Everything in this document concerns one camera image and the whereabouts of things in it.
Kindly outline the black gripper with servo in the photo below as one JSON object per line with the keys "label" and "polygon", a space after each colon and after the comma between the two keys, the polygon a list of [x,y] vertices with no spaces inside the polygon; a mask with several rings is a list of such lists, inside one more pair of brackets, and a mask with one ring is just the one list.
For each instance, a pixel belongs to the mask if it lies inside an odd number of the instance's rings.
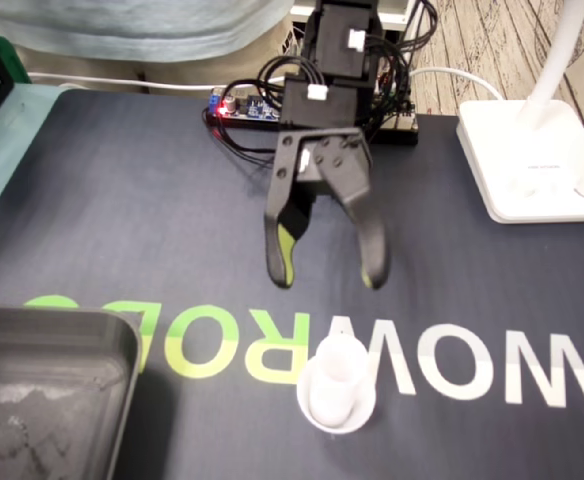
{"label": "black gripper with servo", "polygon": [[[361,274],[371,289],[388,279],[386,228],[374,201],[371,154],[359,128],[302,129],[279,135],[276,169],[292,173],[292,182],[330,193],[353,224]],[[288,192],[271,188],[264,215],[268,274],[279,288],[294,281],[293,250],[308,229],[315,195],[293,185]]]}

